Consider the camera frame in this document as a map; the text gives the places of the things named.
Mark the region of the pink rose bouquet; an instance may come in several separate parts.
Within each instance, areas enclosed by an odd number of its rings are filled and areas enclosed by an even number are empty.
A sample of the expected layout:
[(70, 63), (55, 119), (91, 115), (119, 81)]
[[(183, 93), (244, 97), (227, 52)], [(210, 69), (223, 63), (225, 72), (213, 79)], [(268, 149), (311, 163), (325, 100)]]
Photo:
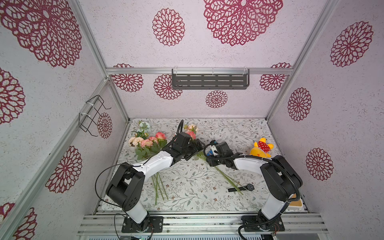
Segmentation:
[[(135, 154), (139, 162), (145, 162), (146, 160), (154, 157), (168, 143), (164, 133), (157, 132), (154, 135), (151, 135), (150, 130), (150, 124), (140, 120), (138, 122), (138, 129), (134, 131), (134, 135), (128, 140), (129, 146), (135, 148)], [(156, 173), (151, 177), (151, 179), (155, 190), (156, 206), (159, 197), (161, 197), (162, 200), (165, 200), (168, 199), (168, 194), (165, 190), (160, 173)]]
[[(183, 129), (184, 129), (185, 133), (189, 134), (192, 137), (192, 140), (195, 141), (197, 139), (196, 133), (198, 131), (198, 127), (196, 125), (194, 125), (194, 124), (184, 125)], [(208, 148), (210, 148), (210, 150), (212, 150), (214, 152), (213, 147), (216, 144), (217, 144), (217, 141), (213, 140), (213, 141), (211, 141), (211, 143), (208, 144)], [(200, 152), (197, 153), (197, 157), (199, 159), (202, 159), (202, 160), (204, 160), (204, 161), (206, 161), (208, 163), (209, 162), (209, 158), (208, 157), (214, 157), (214, 155), (213, 156), (208, 156), (207, 153), (208, 153), (207, 150), (201, 150)], [(222, 177), (232, 186), (232, 188), (240, 187), (239, 183), (237, 183), (231, 177), (226, 175), (217, 166), (214, 166), (214, 163), (209, 164), (209, 166), (214, 167), (222, 175)]]

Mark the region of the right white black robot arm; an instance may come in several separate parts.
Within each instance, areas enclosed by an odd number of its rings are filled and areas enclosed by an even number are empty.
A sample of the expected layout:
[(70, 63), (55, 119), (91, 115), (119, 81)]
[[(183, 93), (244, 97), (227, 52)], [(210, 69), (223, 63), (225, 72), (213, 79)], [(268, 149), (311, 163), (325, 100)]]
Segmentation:
[(207, 163), (211, 167), (225, 165), (234, 170), (246, 170), (260, 174), (268, 187), (270, 195), (256, 216), (242, 217), (243, 224), (238, 228), (241, 239), (246, 237), (242, 230), (278, 231), (281, 216), (291, 202), (301, 198), (299, 188), (303, 181), (282, 156), (263, 158), (234, 153), (227, 143), (211, 141), (203, 149)]

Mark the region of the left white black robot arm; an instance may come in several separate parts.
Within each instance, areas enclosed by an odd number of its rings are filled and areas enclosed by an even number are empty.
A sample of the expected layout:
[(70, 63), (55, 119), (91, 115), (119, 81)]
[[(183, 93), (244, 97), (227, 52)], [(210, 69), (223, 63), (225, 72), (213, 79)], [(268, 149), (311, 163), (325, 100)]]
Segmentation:
[(123, 230), (126, 232), (156, 232), (150, 214), (140, 203), (144, 183), (162, 170), (172, 167), (180, 160), (188, 161), (205, 144), (182, 131), (184, 121), (180, 121), (176, 135), (170, 140), (157, 139), (153, 147), (159, 152), (143, 162), (131, 165), (127, 162), (116, 164), (118, 168), (106, 188), (106, 195), (119, 207), (125, 218)]

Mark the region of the yellow plush toy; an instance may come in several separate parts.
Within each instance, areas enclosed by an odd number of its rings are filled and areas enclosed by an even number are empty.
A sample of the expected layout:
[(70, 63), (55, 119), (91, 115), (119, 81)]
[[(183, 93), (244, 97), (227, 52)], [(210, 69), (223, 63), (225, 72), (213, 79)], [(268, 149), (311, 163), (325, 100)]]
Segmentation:
[(250, 155), (261, 157), (261, 158), (271, 158), (270, 151), (275, 146), (267, 142), (266, 138), (261, 138), (258, 142), (254, 143), (254, 147), (250, 151)]

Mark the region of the floral patterned table mat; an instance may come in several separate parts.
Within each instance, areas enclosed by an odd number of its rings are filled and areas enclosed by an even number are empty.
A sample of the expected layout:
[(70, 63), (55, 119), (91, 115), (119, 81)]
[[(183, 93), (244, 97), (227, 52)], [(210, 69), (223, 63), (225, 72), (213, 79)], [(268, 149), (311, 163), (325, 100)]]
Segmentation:
[[(203, 143), (211, 140), (226, 142), (235, 153), (249, 154), (254, 143), (266, 138), (275, 143), (273, 134), (263, 119), (185, 119), (185, 125), (198, 127), (197, 137)], [(163, 180), (168, 199), (158, 199), (155, 206), (155, 190), (152, 179), (145, 181), (140, 203), (148, 211), (171, 212), (254, 212), (266, 202), (269, 190), (262, 176), (249, 172), (217, 166), (240, 187), (254, 185), (253, 191), (228, 192), (232, 186), (204, 160), (193, 157), (181, 160), (163, 170)]]

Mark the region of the black wristwatch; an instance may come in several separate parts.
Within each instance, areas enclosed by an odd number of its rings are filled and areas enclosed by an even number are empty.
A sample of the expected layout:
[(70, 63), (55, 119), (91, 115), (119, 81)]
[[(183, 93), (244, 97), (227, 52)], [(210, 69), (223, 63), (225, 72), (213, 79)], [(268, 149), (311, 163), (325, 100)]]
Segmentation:
[(245, 186), (242, 186), (242, 187), (235, 187), (235, 188), (229, 188), (228, 189), (228, 192), (231, 193), (231, 192), (241, 192), (241, 191), (253, 191), (255, 189), (254, 185), (252, 184), (247, 184)]

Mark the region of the wooden tray white rim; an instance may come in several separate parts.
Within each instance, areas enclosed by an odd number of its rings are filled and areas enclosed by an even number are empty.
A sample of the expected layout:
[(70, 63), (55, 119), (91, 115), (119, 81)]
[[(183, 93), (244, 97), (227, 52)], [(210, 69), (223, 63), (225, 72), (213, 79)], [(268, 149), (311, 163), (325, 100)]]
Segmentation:
[(296, 201), (292, 201), (292, 202), (290, 202), (289, 208), (291, 208), (291, 209), (299, 209), (299, 208), (303, 207), (303, 205), (304, 205), (304, 204), (303, 204), (302, 199), (299, 198), (299, 199), (296, 200)]

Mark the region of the dark grey wall shelf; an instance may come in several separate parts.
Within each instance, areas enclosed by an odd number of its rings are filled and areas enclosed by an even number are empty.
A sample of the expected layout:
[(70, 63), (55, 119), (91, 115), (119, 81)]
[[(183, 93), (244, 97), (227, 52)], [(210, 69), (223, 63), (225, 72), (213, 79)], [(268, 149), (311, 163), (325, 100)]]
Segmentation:
[(175, 90), (246, 90), (250, 85), (248, 73), (242, 74), (182, 74), (172, 69)]

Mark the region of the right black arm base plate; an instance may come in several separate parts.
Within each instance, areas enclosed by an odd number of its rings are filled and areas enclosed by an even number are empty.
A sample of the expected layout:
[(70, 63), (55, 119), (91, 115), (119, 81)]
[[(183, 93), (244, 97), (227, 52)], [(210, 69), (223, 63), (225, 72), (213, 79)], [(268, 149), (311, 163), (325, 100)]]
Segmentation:
[(246, 232), (279, 232), (285, 230), (281, 217), (272, 221), (263, 216), (251, 215), (242, 216), (241, 220)]

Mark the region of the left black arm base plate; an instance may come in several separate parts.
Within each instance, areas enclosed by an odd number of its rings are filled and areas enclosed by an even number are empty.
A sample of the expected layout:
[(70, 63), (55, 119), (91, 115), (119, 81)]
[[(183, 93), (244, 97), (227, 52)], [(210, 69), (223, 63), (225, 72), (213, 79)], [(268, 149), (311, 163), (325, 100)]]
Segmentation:
[(131, 218), (125, 218), (122, 233), (161, 233), (163, 222), (163, 217), (146, 216), (140, 224)]

